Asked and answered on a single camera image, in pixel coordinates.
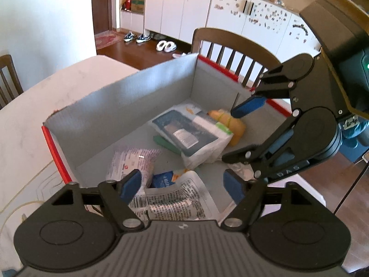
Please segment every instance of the sneaker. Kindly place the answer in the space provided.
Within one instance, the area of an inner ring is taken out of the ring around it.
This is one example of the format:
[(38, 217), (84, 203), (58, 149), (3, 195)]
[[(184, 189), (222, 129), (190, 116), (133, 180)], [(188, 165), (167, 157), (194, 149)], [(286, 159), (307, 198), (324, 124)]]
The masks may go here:
[(136, 39), (137, 43), (144, 43), (148, 42), (150, 40), (149, 36), (145, 36), (143, 33), (139, 35), (139, 37)]
[(125, 37), (124, 37), (124, 41), (125, 42), (130, 42), (131, 40), (135, 39), (136, 38), (136, 35), (134, 35), (132, 33), (132, 31), (128, 32)]

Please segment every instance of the wooden floor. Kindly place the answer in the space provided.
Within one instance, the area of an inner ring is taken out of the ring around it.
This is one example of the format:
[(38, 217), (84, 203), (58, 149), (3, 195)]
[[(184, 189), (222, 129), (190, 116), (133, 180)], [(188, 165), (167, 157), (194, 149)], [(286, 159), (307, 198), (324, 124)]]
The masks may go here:
[[(157, 42), (151, 40), (136, 44), (118, 42), (97, 51), (137, 69), (146, 69), (172, 59), (172, 53), (156, 51)], [(189, 45), (181, 45), (175, 53), (188, 53)], [(332, 212), (348, 191), (360, 171), (363, 161), (353, 165), (342, 154), (301, 173), (301, 176), (318, 190)], [(369, 266), (369, 174), (365, 174), (337, 212), (337, 216), (348, 226), (352, 243), (343, 267), (352, 272)]]

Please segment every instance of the white slipper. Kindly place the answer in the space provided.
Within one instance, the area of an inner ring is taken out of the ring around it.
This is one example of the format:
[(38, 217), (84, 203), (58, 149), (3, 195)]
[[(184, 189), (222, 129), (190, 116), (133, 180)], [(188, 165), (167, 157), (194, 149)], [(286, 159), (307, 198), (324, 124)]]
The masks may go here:
[(180, 58), (180, 57), (185, 56), (185, 55), (187, 55), (187, 54), (186, 53), (182, 53), (182, 54), (173, 53), (172, 54), (173, 58)]
[(164, 51), (169, 53), (174, 51), (177, 48), (177, 45), (173, 42), (167, 42), (167, 44), (164, 47)]
[(156, 45), (156, 50), (157, 51), (163, 51), (164, 47), (167, 45), (167, 41), (166, 40), (161, 40), (157, 45)]

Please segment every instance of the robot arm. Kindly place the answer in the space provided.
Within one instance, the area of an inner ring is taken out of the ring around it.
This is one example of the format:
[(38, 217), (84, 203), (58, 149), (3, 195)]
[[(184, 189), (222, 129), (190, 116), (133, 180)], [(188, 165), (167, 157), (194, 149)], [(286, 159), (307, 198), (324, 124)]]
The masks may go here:
[(222, 157), (225, 163), (250, 164), (255, 178), (281, 179), (327, 160), (342, 144), (339, 123), (352, 114), (369, 118), (368, 34), (325, 0), (301, 16), (323, 52), (314, 58), (300, 54), (262, 74), (252, 96), (231, 110), (240, 118), (266, 99), (291, 101), (292, 115), (264, 143)]

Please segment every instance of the green plastic item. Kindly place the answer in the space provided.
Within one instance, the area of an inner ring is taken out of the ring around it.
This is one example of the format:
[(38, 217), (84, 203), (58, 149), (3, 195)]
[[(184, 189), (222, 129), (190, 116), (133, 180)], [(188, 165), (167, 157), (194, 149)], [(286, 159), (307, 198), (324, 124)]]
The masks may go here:
[(154, 142), (156, 142), (159, 146), (168, 149), (169, 151), (172, 151), (175, 154), (181, 155), (181, 151), (171, 144), (169, 141), (167, 141), (165, 138), (163, 138), (160, 135), (154, 136)]

